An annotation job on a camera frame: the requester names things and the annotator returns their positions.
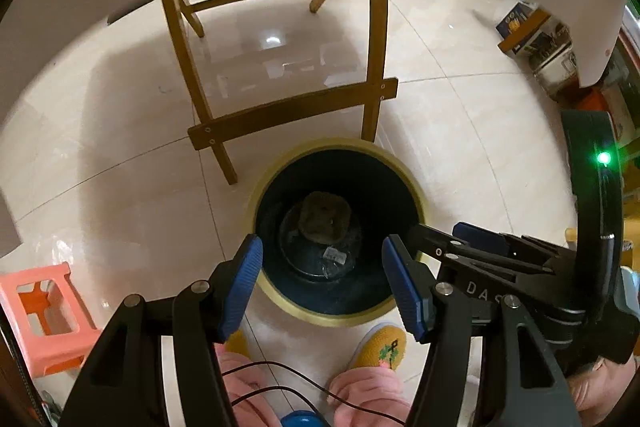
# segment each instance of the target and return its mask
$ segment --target blue gripper pad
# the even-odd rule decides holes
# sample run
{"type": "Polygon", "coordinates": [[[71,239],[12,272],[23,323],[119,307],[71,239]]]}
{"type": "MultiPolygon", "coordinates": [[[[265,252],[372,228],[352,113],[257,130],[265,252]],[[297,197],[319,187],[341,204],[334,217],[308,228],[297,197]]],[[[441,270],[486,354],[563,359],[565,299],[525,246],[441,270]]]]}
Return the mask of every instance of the blue gripper pad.
{"type": "Polygon", "coordinates": [[[464,221],[456,224],[451,233],[454,237],[467,241],[472,248],[505,257],[509,256],[509,243],[499,233],[481,229],[464,221]]]}
{"type": "Polygon", "coordinates": [[[232,279],[222,306],[222,320],[218,327],[218,337],[225,342],[231,333],[240,327],[242,316],[254,290],[258,273],[262,269],[262,241],[257,235],[249,234],[244,238],[233,260],[228,261],[229,270],[225,272],[232,279]]]}
{"type": "Polygon", "coordinates": [[[404,329],[411,333],[417,342],[420,342],[426,333],[422,321],[422,298],[406,268],[407,261],[409,263],[415,261],[408,253],[406,253],[408,259],[403,260],[402,257],[391,239],[387,237],[382,242],[382,266],[385,269],[386,279],[396,299],[404,329]]]}

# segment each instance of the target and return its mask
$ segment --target wooden chair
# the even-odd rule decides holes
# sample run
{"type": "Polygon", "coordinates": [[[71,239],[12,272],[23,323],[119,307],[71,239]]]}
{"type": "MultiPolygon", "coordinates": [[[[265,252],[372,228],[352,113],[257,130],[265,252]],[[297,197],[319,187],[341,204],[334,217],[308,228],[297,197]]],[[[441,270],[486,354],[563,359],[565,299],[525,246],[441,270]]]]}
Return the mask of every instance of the wooden chair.
{"type": "MultiPolygon", "coordinates": [[[[369,54],[365,82],[300,94],[214,118],[193,62],[181,16],[184,16],[196,34],[203,38],[204,29],[196,13],[237,1],[242,0],[204,0],[195,4],[190,4],[189,0],[162,0],[175,54],[200,120],[200,124],[188,130],[194,149],[210,148],[222,168],[226,181],[230,185],[235,184],[238,175],[226,153],[226,141],[355,105],[364,105],[361,138],[373,142],[378,127],[380,102],[395,98],[398,91],[397,78],[383,78],[388,0],[369,0],[369,54]]],[[[324,1],[311,0],[309,10],[316,13],[324,1]]]]}

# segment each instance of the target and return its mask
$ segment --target yellow bin rim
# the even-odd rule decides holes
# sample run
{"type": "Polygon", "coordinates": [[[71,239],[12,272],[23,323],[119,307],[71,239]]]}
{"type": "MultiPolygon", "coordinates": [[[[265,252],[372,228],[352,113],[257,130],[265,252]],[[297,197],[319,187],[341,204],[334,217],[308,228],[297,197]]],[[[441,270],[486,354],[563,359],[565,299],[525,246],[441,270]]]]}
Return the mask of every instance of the yellow bin rim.
{"type": "MultiPolygon", "coordinates": [[[[258,212],[258,206],[271,181],[287,166],[311,153],[327,150],[327,149],[345,149],[357,152],[364,152],[374,158],[382,161],[387,167],[395,172],[404,185],[411,192],[414,198],[415,207],[418,211],[418,218],[421,223],[426,223],[427,206],[426,198],[418,185],[411,171],[395,156],[384,149],[372,144],[371,142],[355,139],[355,138],[322,138],[303,143],[288,152],[284,153],[271,167],[269,167],[258,181],[254,193],[252,194],[248,211],[246,213],[245,230],[248,233],[255,232],[255,218],[258,212]]],[[[293,315],[305,322],[330,328],[351,327],[364,324],[391,311],[396,307],[396,301],[393,296],[385,299],[380,304],[358,313],[349,315],[325,315],[311,310],[307,310],[295,302],[285,297],[271,283],[264,270],[258,275],[258,286],[261,290],[274,302],[279,308],[286,311],[289,315],[293,315]]]]}

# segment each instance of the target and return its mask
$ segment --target floor grout line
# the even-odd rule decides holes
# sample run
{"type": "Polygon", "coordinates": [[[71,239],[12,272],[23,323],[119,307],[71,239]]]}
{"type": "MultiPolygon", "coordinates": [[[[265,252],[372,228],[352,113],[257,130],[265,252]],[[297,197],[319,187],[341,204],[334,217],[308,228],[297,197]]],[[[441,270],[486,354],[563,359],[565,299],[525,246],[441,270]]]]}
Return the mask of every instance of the floor grout line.
{"type": "Polygon", "coordinates": [[[211,199],[209,198],[209,189],[207,188],[207,180],[204,177],[204,166],[202,165],[202,156],[200,151],[198,153],[198,162],[200,162],[200,172],[202,173],[202,183],[204,184],[204,192],[207,195],[207,204],[209,205],[209,213],[211,214],[211,220],[213,221],[213,228],[216,231],[216,237],[218,238],[218,244],[220,245],[220,251],[222,252],[222,258],[226,261],[225,249],[222,246],[222,240],[220,239],[220,232],[218,232],[218,224],[216,218],[213,216],[213,207],[211,206],[211,199]]]}
{"type": "Polygon", "coordinates": [[[416,82],[429,82],[430,80],[447,80],[447,75],[442,76],[428,76],[426,78],[414,78],[413,80],[398,80],[398,87],[402,84],[415,84],[416,82]]]}
{"type": "Polygon", "coordinates": [[[164,143],[164,144],[159,145],[157,147],[153,147],[152,149],[149,149],[148,151],[141,152],[140,154],[136,154],[135,156],[132,156],[131,158],[127,158],[126,160],[123,160],[120,163],[116,163],[116,165],[112,165],[111,167],[107,167],[106,169],[103,169],[100,172],[96,172],[92,176],[89,176],[87,179],[82,180],[81,182],[78,182],[77,184],[73,185],[72,187],[66,188],[65,190],[60,192],[60,194],[56,194],[55,196],[53,196],[52,198],[49,198],[44,203],[41,203],[38,206],[32,208],[29,212],[24,214],[22,217],[19,217],[18,219],[16,219],[15,222],[16,222],[16,224],[19,223],[25,217],[29,216],[32,212],[35,212],[36,210],[38,210],[41,206],[44,206],[45,204],[50,203],[51,201],[55,200],[56,198],[59,198],[60,196],[62,196],[63,194],[66,194],[68,191],[73,190],[73,188],[79,187],[83,183],[86,183],[87,181],[94,179],[96,176],[100,176],[100,174],[104,174],[105,172],[110,171],[111,169],[114,169],[116,167],[120,167],[121,165],[124,165],[125,163],[130,162],[131,160],[135,160],[136,158],[140,158],[140,156],[144,156],[145,154],[149,154],[150,152],[157,151],[158,149],[162,149],[162,147],[166,147],[167,145],[178,143],[179,141],[186,140],[188,138],[189,138],[188,136],[183,136],[182,138],[177,138],[175,140],[172,140],[171,142],[167,142],[167,143],[164,143]]]}
{"type": "Polygon", "coordinates": [[[448,77],[447,77],[447,81],[449,82],[449,86],[451,86],[451,89],[453,89],[453,92],[456,94],[456,97],[458,98],[458,100],[460,100],[460,104],[462,105],[462,108],[465,110],[466,117],[468,118],[469,123],[471,124],[471,127],[474,128],[474,132],[476,133],[476,136],[478,136],[478,141],[480,142],[482,150],[484,151],[484,156],[486,156],[486,161],[487,163],[489,163],[489,168],[491,169],[491,172],[494,175],[495,184],[498,187],[498,192],[500,193],[500,199],[502,200],[502,206],[504,207],[504,213],[506,214],[507,221],[509,222],[509,228],[511,229],[511,233],[513,233],[513,223],[511,222],[511,216],[509,215],[509,210],[507,208],[507,201],[504,199],[504,194],[502,193],[502,188],[500,187],[498,176],[495,175],[495,169],[491,163],[491,159],[489,158],[489,153],[487,152],[486,147],[484,146],[484,142],[482,142],[482,138],[480,137],[480,133],[478,133],[478,128],[476,128],[476,124],[471,118],[471,115],[469,115],[469,111],[466,110],[464,102],[462,102],[462,98],[460,98],[459,93],[456,91],[456,88],[454,87],[453,83],[448,77]]]}
{"type": "MultiPolygon", "coordinates": [[[[246,319],[246,323],[248,324],[249,329],[251,330],[251,334],[254,336],[256,346],[258,346],[258,349],[260,349],[260,354],[262,355],[264,360],[269,362],[267,360],[267,357],[264,356],[264,351],[262,350],[262,346],[260,345],[260,342],[258,342],[258,337],[255,336],[254,328],[252,327],[251,322],[249,322],[249,318],[246,315],[244,316],[244,318],[246,319]]],[[[278,379],[276,378],[276,375],[273,372],[273,369],[271,368],[271,365],[268,365],[268,364],[265,364],[265,365],[267,366],[267,368],[269,368],[269,372],[271,373],[271,376],[273,377],[273,380],[275,380],[278,385],[281,385],[280,382],[278,381],[278,379]]],[[[291,405],[291,402],[289,401],[289,398],[287,398],[287,395],[284,394],[284,391],[282,389],[280,390],[280,392],[282,393],[282,396],[284,397],[286,402],[289,404],[289,407],[291,407],[291,411],[293,411],[293,406],[291,405]]]]}
{"type": "Polygon", "coordinates": [[[425,49],[429,52],[429,54],[431,55],[431,57],[433,58],[433,60],[435,60],[436,64],[438,65],[438,67],[440,68],[440,71],[442,71],[442,76],[447,76],[446,73],[444,72],[444,69],[442,68],[442,66],[440,65],[440,63],[438,62],[438,59],[435,57],[435,55],[433,54],[433,52],[429,49],[429,47],[427,46],[427,43],[424,41],[424,39],[422,38],[422,36],[420,35],[420,33],[418,33],[418,30],[416,30],[414,28],[414,25],[411,24],[411,22],[409,21],[409,19],[406,17],[406,15],[404,15],[404,13],[402,13],[402,10],[399,9],[398,5],[393,2],[393,0],[389,0],[389,2],[394,6],[394,8],[396,10],[398,10],[398,13],[402,16],[402,18],[406,21],[406,23],[409,25],[409,27],[414,31],[414,33],[417,35],[417,37],[420,39],[420,42],[424,45],[425,49]]]}
{"type": "Polygon", "coordinates": [[[412,380],[415,380],[416,378],[422,378],[422,373],[418,373],[417,375],[413,375],[412,377],[406,378],[405,380],[402,381],[402,383],[410,382],[412,380]]]}
{"type": "Polygon", "coordinates": [[[494,71],[493,73],[465,73],[465,74],[448,74],[447,78],[463,78],[464,76],[488,76],[489,74],[533,74],[527,71],[494,71]]]}

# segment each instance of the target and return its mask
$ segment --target human hand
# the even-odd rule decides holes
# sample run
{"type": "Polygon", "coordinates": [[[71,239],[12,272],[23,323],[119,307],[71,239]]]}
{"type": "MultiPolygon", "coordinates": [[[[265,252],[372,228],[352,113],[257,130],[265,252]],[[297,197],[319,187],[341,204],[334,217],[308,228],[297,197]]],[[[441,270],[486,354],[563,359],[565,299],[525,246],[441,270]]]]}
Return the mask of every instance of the human hand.
{"type": "Polygon", "coordinates": [[[567,378],[582,425],[591,427],[603,421],[636,373],[633,355],[627,363],[601,359],[591,371],[567,378]]]}

